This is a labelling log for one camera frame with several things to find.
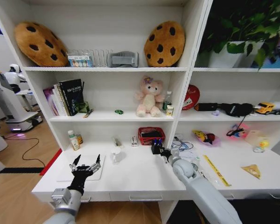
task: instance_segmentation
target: yellow ruler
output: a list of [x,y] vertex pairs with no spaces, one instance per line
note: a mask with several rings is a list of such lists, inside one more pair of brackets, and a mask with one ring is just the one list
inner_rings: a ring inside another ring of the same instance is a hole
[[219,172],[219,170],[215,167],[215,165],[212,163],[212,161],[207,157],[207,155],[203,155],[203,157],[206,159],[206,161],[209,163],[210,167],[215,171],[215,173],[219,176],[219,178],[221,179],[221,181],[223,182],[223,184],[226,187],[231,186],[231,184],[229,184],[225,178],[222,176],[222,174]]

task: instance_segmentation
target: red basket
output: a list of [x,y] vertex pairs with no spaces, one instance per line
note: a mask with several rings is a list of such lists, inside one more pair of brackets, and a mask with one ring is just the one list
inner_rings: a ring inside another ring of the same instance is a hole
[[162,142],[165,141],[165,138],[166,138],[165,133],[163,132],[163,130],[160,127],[141,127],[138,130],[138,138],[142,145],[150,146],[154,139],[160,138],[160,137],[142,137],[141,136],[141,133],[148,133],[148,132],[154,132],[154,131],[158,131],[161,134]]

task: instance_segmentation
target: stuffed toy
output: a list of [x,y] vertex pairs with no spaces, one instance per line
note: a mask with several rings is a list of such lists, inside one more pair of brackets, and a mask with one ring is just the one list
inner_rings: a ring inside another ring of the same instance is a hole
[[45,26],[21,22],[14,29],[20,50],[37,65],[62,67],[68,64],[66,48],[61,40]]
[[146,113],[150,113],[152,117],[159,117],[164,96],[161,95],[163,89],[162,81],[154,81],[148,76],[144,76],[140,84],[141,92],[136,93],[136,99],[141,101],[137,108],[137,116],[144,117]]
[[170,67],[180,59],[184,46],[185,32],[182,26],[174,21],[161,23],[145,43],[147,64],[151,67]]

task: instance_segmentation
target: chocolate chip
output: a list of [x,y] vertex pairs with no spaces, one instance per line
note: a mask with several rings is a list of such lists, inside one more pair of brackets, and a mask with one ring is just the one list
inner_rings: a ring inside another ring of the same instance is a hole
[[157,51],[159,51],[159,52],[163,51],[163,46],[161,44],[158,45]]
[[54,55],[54,54],[51,55],[51,58],[52,58],[54,61],[56,61],[56,60],[58,59],[57,56]]
[[175,55],[175,48],[174,48],[174,47],[172,47],[172,48],[170,49],[170,54],[171,54],[171,56]]
[[164,62],[164,59],[163,58],[159,58],[158,63],[162,64],[163,62]]
[[154,34],[152,34],[152,35],[149,37],[149,40],[150,40],[150,41],[153,41],[153,40],[154,40]]
[[30,44],[29,47],[33,50],[38,50],[38,47],[34,44]]
[[29,30],[30,32],[33,32],[33,33],[36,32],[36,29],[34,27],[31,27],[31,26],[26,27],[26,29]]
[[174,27],[171,27],[171,28],[170,28],[169,33],[170,33],[172,36],[175,35],[175,29],[174,29]]
[[66,56],[64,50],[61,49],[60,51],[61,51],[61,54],[62,54],[63,56]]
[[52,45],[52,43],[51,43],[50,41],[46,40],[45,43],[46,43],[50,48],[54,48],[54,46]]
[[51,34],[55,37],[56,40],[58,40],[58,37],[51,31]]

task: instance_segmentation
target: drawer handle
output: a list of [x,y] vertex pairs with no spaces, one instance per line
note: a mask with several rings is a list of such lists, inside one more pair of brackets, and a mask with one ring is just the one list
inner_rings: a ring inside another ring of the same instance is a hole
[[88,203],[90,202],[91,197],[89,197],[87,200],[82,200],[81,203]]
[[234,197],[234,195],[233,194],[230,194],[231,195],[231,197],[225,197],[227,200],[233,200],[235,197]]
[[271,196],[272,198],[274,198],[274,199],[280,199],[280,197],[276,197],[276,196],[274,196],[274,195],[272,195],[272,194],[270,194],[270,196]]
[[130,195],[129,195],[129,198],[130,198],[130,202],[160,202],[160,201],[163,201],[162,195],[160,198],[156,198],[156,199],[135,199],[135,198],[131,198]]

